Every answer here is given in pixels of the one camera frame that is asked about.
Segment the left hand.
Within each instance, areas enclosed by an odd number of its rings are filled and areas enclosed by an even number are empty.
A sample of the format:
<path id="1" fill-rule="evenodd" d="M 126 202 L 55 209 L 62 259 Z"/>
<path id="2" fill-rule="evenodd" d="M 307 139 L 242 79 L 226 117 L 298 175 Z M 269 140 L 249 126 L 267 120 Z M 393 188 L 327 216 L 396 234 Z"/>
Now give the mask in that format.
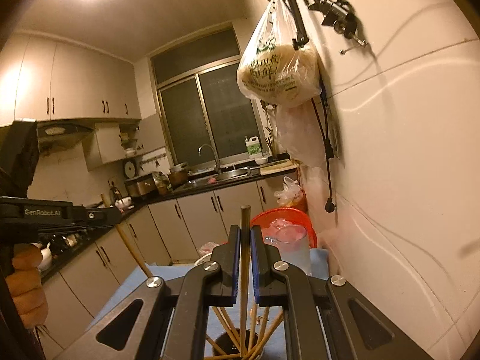
<path id="1" fill-rule="evenodd" d="M 6 278 L 10 295 L 26 329 L 43 325 L 47 319 L 47 298 L 38 271 L 41 261 L 41 250 L 34 244 L 17 244 L 11 260 L 15 271 Z"/>

